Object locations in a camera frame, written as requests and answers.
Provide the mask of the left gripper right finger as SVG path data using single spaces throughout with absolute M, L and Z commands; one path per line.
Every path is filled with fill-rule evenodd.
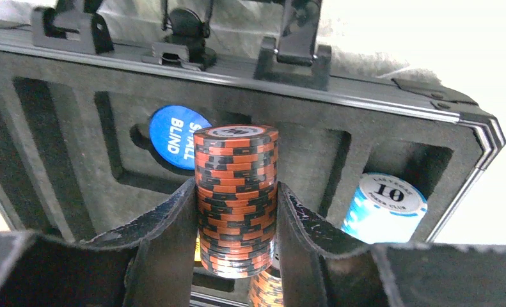
M 285 306 L 506 306 L 506 246 L 366 244 L 278 185 Z

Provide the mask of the blue dealer button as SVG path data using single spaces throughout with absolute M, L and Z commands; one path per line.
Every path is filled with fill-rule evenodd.
M 148 131 L 155 151 L 165 161 L 180 169 L 193 170 L 193 134 L 210 126 L 200 113 L 185 106 L 168 105 L 152 115 Z

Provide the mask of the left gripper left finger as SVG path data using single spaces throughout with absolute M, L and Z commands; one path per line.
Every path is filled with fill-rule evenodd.
M 0 306 L 188 306 L 196 184 L 91 240 L 0 232 Z

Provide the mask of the black foam-lined poker case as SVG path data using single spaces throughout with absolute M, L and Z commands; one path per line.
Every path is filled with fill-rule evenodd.
M 220 55 L 201 72 L 143 61 L 148 44 L 114 40 L 109 52 L 85 54 L 77 42 L 42 38 L 51 9 L 32 13 L 29 28 L 0 20 L 0 208 L 12 232 L 81 243 L 165 202 L 192 179 L 138 140 L 165 103 L 216 123 L 280 128 L 280 182 L 332 225 L 363 171 L 410 180 L 431 206 L 411 242 L 435 244 L 506 143 L 498 120 L 469 96 L 335 75 L 327 46 L 311 77 L 273 70 L 269 36 L 257 59 Z

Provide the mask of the light blue poker chip stack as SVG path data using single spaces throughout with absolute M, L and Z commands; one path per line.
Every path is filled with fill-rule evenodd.
M 368 244 L 405 243 L 427 209 L 424 195 L 405 180 L 386 173 L 364 173 L 341 230 Z

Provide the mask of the orange big blind button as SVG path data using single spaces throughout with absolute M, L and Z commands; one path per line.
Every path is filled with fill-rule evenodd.
M 196 245 L 194 250 L 194 261 L 200 262 L 201 261 L 201 244 L 200 244 L 200 238 L 196 238 Z

